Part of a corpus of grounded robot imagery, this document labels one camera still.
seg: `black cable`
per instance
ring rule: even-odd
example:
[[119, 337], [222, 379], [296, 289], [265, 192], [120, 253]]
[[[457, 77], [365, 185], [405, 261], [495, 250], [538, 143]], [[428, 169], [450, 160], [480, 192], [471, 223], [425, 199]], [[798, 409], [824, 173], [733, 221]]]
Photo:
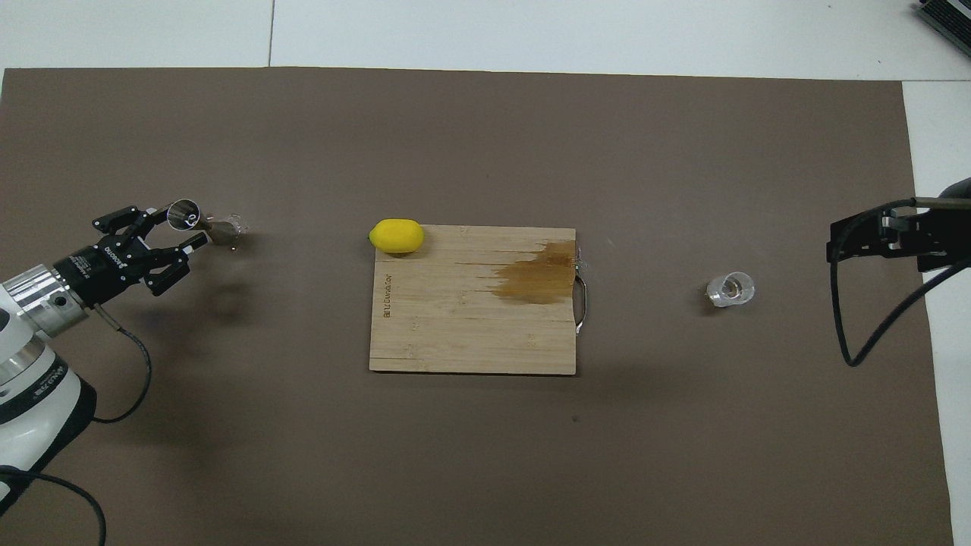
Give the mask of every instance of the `black cable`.
[[31, 472], [29, 470], [20, 470], [19, 468], [14, 468], [13, 466], [0, 465], [0, 476], [3, 475], [15, 477], [18, 476], [27, 478], [28, 480], [50, 482], [80, 495], [81, 498], [86, 500], [87, 503], [91, 505], [91, 508], [94, 509], [94, 515], [98, 518], [98, 546], [105, 546], [105, 537], [108, 534], [108, 524], [105, 522], [105, 512], [101, 509], [101, 505], [98, 504], [98, 501], [95, 500], [93, 495], [67, 480], [62, 480], [49, 474], [42, 474], [41, 472]]
[[105, 320], [106, 323], [108, 323], [112, 328], [114, 328], [115, 331], [124, 334], [128, 339], [135, 342], [135, 345], [138, 346], [139, 351], [142, 352], [142, 358], [145, 359], [145, 384], [142, 386], [142, 392], [138, 395], [138, 399], [135, 400], [135, 403], [132, 404], [127, 411], [125, 411], [124, 413], [122, 413], [117, 417], [112, 417], [110, 419], [94, 417], [92, 419], [92, 421], [94, 421], [95, 423], [102, 423], [102, 424], [109, 425], [111, 423], [117, 423], [118, 421], [121, 421], [127, 418], [128, 416], [130, 416], [131, 414], [135, 413], [135, 410], [137, 410], [138, 407], [142, 405], [142, 402], [145, 401], [146, 395], [149, 394], [149, 386], [151, 386], [151, 356], [149, 355], [149, 350], [145, 347], [145, 344], [142, 343], [142, 340], [136, 337], [135, 334], [121, 327], [121, 324], [119, 324], [111, 315], [109, 315], [107, 311], [102, 309], [100, 305], [95, 305], [94, 310], [98, 313], [98, 315], [101, 316], [102, 319]]
[[857, 215], [850, 223], [843, 228], [840, 235], [833, 242], [832, 253], [829, 256], [829, 288], [832, 292], [833, 298], [833, 320], [836, 323], [836, 337], [839, 339], [840, 352], [843, 354], [843, 360], [846, 364], [852, 367], [859, 366], [863, 359], [870, 354], [880, 338], [887, 333], [887, 330], [904, 314], [907, 309], [918, 302], [925, 294], [936, 288], [938, 285], [947, 281], [962, 269], [967, 268], [971, 265], [971, 256], [966, 257], [952, 265], [951, 267], [945, 269], [939, 275], [927, 281], [920, 288], [914, 290], [907, 297], [905, 297], [892, 311], [884, 318], [877, 329], [873, 330], [870, 334], [869, 339], [863, 344], [863, 347], [859, 350], [856, 356], [850, 355], [850, 348], [847, 346], [846, 332], [843, 331], [843, 314], [840, 311], [840, 291], [839, 291], [839, 277], [837, 274], [837, 267], [840, 261], [840, 254], [843, 251], [843, 246], [846, 245], [847, 240], [850, 235], [858, 227], [863, 225], [864, 222], [871, 220], [883, 214], [885, 211], [895, 209], [897, 207], [913, 207], [917, 200], [915, 198], [901, 199], [898, 201], [891, 201], [887, 204], [881, 205], [879, 207], [870, 209], [868, 211], [862, 212]]

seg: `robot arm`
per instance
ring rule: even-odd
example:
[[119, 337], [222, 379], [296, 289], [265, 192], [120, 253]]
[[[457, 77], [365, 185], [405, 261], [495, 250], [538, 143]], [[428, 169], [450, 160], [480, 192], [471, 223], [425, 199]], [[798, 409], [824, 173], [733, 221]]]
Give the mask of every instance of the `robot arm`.
[[[925, 213], [898, 214], [899, 208], [926, 208]], [[940, 197], [911, 197], [881, 205], [833, 223], [826, 244], [833, 322], [843, 360], [858, 366], [890, 326], [925, 294], [965, 268], [971, 267], [971, 178], [946, 188]], [[856, 355], [852, 355], [843, 330], [837, 268], [857, 256], [916, 256], [920, 272], [947, 267], [905, 297], [877, 326]]]
[[[166, 249], [145, 242], [168, 210], [126, 207], [96, 219], [97, 244], [0, 285], [0, 467], [38, 472], [94, 420], [94, 388], [47, 341], [132, 285], [158, 296], [188, 274], [204, 233]], [[29, 481], [0, 475], [0, 516]]]

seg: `clear plastic object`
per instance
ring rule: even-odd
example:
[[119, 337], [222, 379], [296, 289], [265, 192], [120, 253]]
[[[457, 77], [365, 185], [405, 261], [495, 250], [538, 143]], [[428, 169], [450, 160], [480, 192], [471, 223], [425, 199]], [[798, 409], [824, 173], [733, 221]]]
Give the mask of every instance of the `clear plastic object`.
[[715, 307], [748, 303], [755, 296], [755, 282], [741, 271], [734, 271], [708, 283], [708, 297]]

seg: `black device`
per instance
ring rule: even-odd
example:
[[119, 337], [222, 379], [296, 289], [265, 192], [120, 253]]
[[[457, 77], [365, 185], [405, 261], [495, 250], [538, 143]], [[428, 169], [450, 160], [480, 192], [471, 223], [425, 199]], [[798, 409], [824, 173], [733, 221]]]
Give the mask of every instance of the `black device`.
[[[902, 215], [898, 209], [926, 208], [924, 213]], [[860, 214], [834, 222], [826, 244], [833, 319], [843, 359], [857, 366], [890, 326], [925, 294], [971, 265], [971, 178], [947, 187], [940, 197], [910, 197], [890, 201]], [[859, 256], [917, 257], [920, 272], [947, 267], [904, 298], [877, 326], [853, 356], [847, 346], [840, 311], [838, 265]]]

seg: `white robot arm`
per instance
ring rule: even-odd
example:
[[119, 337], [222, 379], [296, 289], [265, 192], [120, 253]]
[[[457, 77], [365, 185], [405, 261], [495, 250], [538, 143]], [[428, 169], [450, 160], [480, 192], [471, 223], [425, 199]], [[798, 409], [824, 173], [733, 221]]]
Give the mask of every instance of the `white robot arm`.
[[204, 228], [194, 203], [177, 204], [146, 211], [126, 207], [96, 219], [92, 224], [104, 234], [97, 244], [0, 285], [0, 516], [32, 481], [23, 472], [40, 472], [91, 421], [118, 421], [144, 397], [143, 392], [119, 418], [95, 418], [94, 388], [47, 342], [86, 318], [89, 309], [103, 313], [102, 303], [132, 285], [144, 283], [160, 295], [188, 273], [188, 255], [207, 242], [204, 233], [166, 249], [145, 242], [166, 221], [179, 229]]

